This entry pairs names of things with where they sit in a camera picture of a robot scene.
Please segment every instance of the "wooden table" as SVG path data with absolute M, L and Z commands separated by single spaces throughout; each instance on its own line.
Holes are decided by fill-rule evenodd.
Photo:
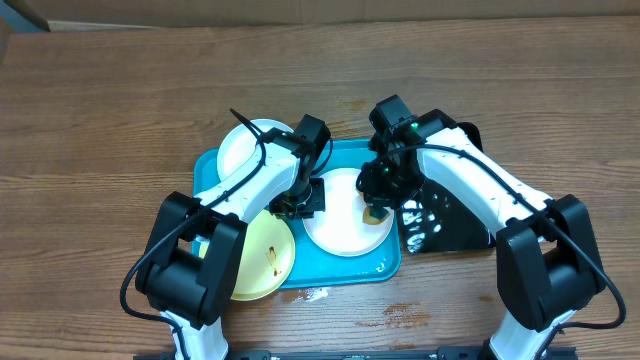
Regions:
M 228 108 L 370 136 L 389 95 L 481 130 L 526 183 L 590 209 L 622 328 L 571 330 L 584 359 L 640 357 L 640 18 L 11 35 L 0 67 L 0 357 L 130 359 L 173 347 L 125 315 L 122 278 L 162 199 L 236 126 Z M 495 254 L 404 255 L 391 280 L 234 303 L 235 349 L 481 344 L 504 307 Z M 144 297 L 130 293 L 138 309 Z M 610 294 L 577 316 L 609 321 Z

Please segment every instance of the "blue plastic tray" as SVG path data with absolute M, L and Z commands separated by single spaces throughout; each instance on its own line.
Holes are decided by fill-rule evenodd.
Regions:
M 318 164 L 324 161 L 327 154 L 327 150 L 323 151 Z M 193 172 L 194 195 L 220 183 L 216 168 L 217 157 L 218 149 L 212 149 L 196 162 Z M 333 155 L 323 173 L 337 168 L 359 169 L 363 162 L 374 158 L 375 153 L 367 149 L 367 140 L 336 140 Z M 391 232 L 380 246 L 368 254 L 348 258 L 320 249 L 307 235 L 301 220 L 287 221 L 287 225 L 296 241 L 296 259 L 291 274 L 280 286 L 281 289 L 384 281 L 400 268 L 402 251 L 395 219 Z M 194 241 L 192 244 L 191 250 L 197 254 L 200 243 Z

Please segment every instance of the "wooden tabletop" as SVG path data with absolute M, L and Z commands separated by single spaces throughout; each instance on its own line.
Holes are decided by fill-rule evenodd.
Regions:
M 0 66 L 0 357 L 130 359 L 173 348 L 118 304 L 162 199 L 248 117 L 337 138 L 399 94 L 475 123 L 485 151 L 589 207 L 622 328 L 570 330 L 583 359 L 640 357 L 640 18 L 558 18 L 13 34 Z M 411 256 L 389 281 L 234 303 L 234 349 L 479 345 L 504 306 L 492 252 Z M 143 296 L 132 306 L 150 310 Z M 603 293 L 577 316 L 617 314 Z

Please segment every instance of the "yellow green plate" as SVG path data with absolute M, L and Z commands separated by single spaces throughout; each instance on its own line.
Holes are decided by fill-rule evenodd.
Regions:
M 208 244 L 200 245 L 200 257 L 207 248 Z M 247 228 L 231 299 L 250 301 L 269 295 L 287 279 L 295 257 L 296 244 L 287 224 L 262 210 Z

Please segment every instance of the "cable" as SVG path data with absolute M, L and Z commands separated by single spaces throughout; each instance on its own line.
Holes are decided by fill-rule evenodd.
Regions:
M 311 175 L 318 175 L 320 173 L 320 171 L 322 171 L 322 169 L 324 169 L 325 166 L 327 166 L 327 163 L 329 162 L 329 159 L 331 158 L 331 154 L 333 153 L 333 138 L 329 138 L 329 154 L 327 155 L 327 158 L 324 159 L 324 161 L 322 162 L 322 164 L 320 164 L 320 166 L 318 166 L 316 169 L 314 169 L 311 172 Z
M 233 194 L 242 186 L 244 186 L 264 166 L 264 163 L 266 161 L 267 150 L 264 146 L 264 142 L 262 142 L 262 139 L 260 138 L 260 135 L 258 135 L 258 133 L 253 128 L 253 126 L 255 125 L 253 125 L 244 116 L 240 115 L 237 111 L 233 109 L 229 109 L 229 110 L 242 124 L 244 124 L 244 126 L 246 126 L 249 129 L 249 131 L 251 131 L 253 136 L 255 136 L 256 139 L 258 139 L 258 145 L 260 145 L 260 151 L 262 152 L 260 156 L 260 161 L 258 161 L 258 165 L 256 165 L 256 167 L 247 176 L 245 176 L 242 180 L 238 181 L 237 184 L 233 185 L 229 190 L 223 192 L 219 198 L 201 207 L 195 214 L 183 220 L 173 230 L 171 230 L 167 235 L 165 235 L 160 241 L 158 241 L 158 243 L 154 245 L 149 251 L 144 253 L 140 257 L 140 259 L 138 259 L 138 261 L 136 261 L 136 263 L 131 267 L 131 269 L 125 276 L 124 280 L 122 281 L 122 286 L 120 287 L 120 306 L 122 307 L 122 310 L 124 310 L 124 312 L 126 312 L 127 314 L 133 317 L 137 317 L 144 320 L 159 321 L 159 322 L 169 324 L 169 326 L 173 328 L 173 332 L 178 334 L 178 343 L 180 344 L 180 350 L 182 350 L 182 356 L 184 357 L 185 360 L 189 360 L 189 355 L 187 354 L 187 349 L 184 342 L 184 335 L 182 333 L 182 328 L 180 327 L 180 325 L 178 325 L 178 323 L 172 319 L 164 318 L 159 315 L 145 314 L 145 313 L 141 313 L 136 310 L 133 310 L 131 307 L 129 307 L 129 304 L 127 304 L 127 288 L 129 287 L 129 284 L 131 283 L 133 276 L 140 269 L 140 266 L 142 265 L 142 263 L 145 262 L 147 259 L 149 259 L 151 254 L 153 254 L 160 246 L 162 246 L 162 244 L 164 244 L 169 238 L 172 238 L 176 235 L 180 235 L 182 232 L 184 232 L 187 229 L 189 225 L 193 224 L 196 220 L 204 216 L 208 210 L 212 209 L 214 206 L 228 199 L 229 196 L 231 196 L 231 194 Z
M 605 274 L 604 271 L 601 270 L 593 262 L 593 260 L 591 260 L 591 258 L 589 258 L 589 256 L 587 256 L 587 254 L 585 254 L 584 251 L 582 251 L 582 249 L 580 249 L 580 247 L 578 247 L 578 245 L 575 242 L 573 242 L 573 240 L 571 240 L 571 238 L 564 231 L 562 231 L 562 229 L 560 229 L 553 221 L 548 219 L 542 212 L 540 212 L 538 209 L 536 209 L 533 205 L 531 205 L 529 202 L 527 202 L 527 200 L 520 193 L 515 191 L 498 174 L 496 174 L 495 171 L 493 171 L 487 164 L 483 163 L 478 158 L 474 157 L 473 155 L 469 154 L 468 152 L 466 152 L 464 150 L 454 149 L 454 148 L 447 147 L 447 146 L 442 146 L 442 145 L 421 144 L 421 145 L 411 145 L 411 146 L 406 146 L 406 147 L 403 147 L 403 148 L 400 148 L 400 149 L 391 150 L 388 153 L 377 157 L 371 163 L 382 162 L 385 158 L 388 158 L 388 157 L 390 157 L 392 155 L 395 155 L 397 153 L 401 153 L 401 152 L 405 152 L 405 151 L 411 151 L 411 150 L 417 150 L 417 149 L 431 149 L 431 150 L 449 152 L 449 153 L 452 153 L 452 154 L 456 154 L 456 155 L 458 155 L 460 157 L 464 157 L 467 160 L 471 161 L 472 163 L 478 165 L 482 170 L 484 170 L 487 174 L 489 174 L 498 184 L 500 184 L 500 186 L 502 186 L 511 196 L 513 196 L 514 199 L 516 199 L 517 201 L 522 203 L 522 205 L 524 205 L 536 217 L 538 217 L 540 220 L 542 220 L 545 223 L 545 225 L 547 225 L 549 228 L 551 228 L 551 230 L 553 230 L 556 233 L 556 235 L 566 245 L 569 245 L 573 249 L 573 251 L 576 252 L 576 254 L 578 254 L 582 259 L 584 259 L 587 262 L 587 264 L 589 264 L 591 269 L 602 279 L 602 281 L 604 281 L 604 283 L 607 285 L 609 290 L 611 290 L 611 294 L 613 295 L 614 299 L 616 300 L 616 304 L 618 305 L 618 318 L 616 320 L 614 320 L 612 322 L 609 322 L 609 323 L 605 323 L 605 324 L 593 324 L 593 323 L 584 323 L 584 322 L 568 322 L 568 323 L 556 325 L 556 326 L 553 327 L 553 329 L 549 333 L 549 336 L 547 336 L 547 339 L 545 340 L 545 342 L 538 349 L 534 359 L 541 359 L 542 358 L 542 354 L 544 353 L 546 348 L 549 346 L 549 344 L 551 344 L 551 342 L 553 341 L 555 336 L 558 333 L 561 333 L 564 329 L 567 329 L 567 328 L 583 328 L 583 329 L 594 329 L 594 330 L 606 330 L 606 329 L 616 328 L 616 327 L 620 326 L 624 322 L 624 320 L 625 320 L 625 318 L 627 316 L 627 308 L 626 308 L 626 306 L 624 304 L 624 299 L 622 299 L 622 294 L 620 293 L 618 288 L 615 286 L 613 281 L 611 281 L 609 276 L 607 276 L 607 274 Z

